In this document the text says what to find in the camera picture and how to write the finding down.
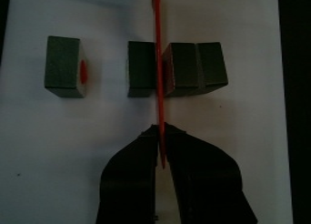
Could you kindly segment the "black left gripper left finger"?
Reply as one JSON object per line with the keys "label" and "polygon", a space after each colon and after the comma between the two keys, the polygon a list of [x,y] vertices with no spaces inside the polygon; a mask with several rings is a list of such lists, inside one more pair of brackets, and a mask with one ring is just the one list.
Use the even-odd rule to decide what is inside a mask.
{"label": "black left gripper left finger", "polygon": [[157,127],[109,159],[101,173],[96,224],[154,224]]}

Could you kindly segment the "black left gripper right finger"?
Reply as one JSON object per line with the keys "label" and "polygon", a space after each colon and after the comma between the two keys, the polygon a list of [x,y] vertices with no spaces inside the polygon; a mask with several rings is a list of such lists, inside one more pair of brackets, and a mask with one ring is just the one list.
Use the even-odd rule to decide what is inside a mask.
{"label": "black left gripper right finger", "polygon": [[165,140],[181,224],[257,224],[234,160],[173,125]]}

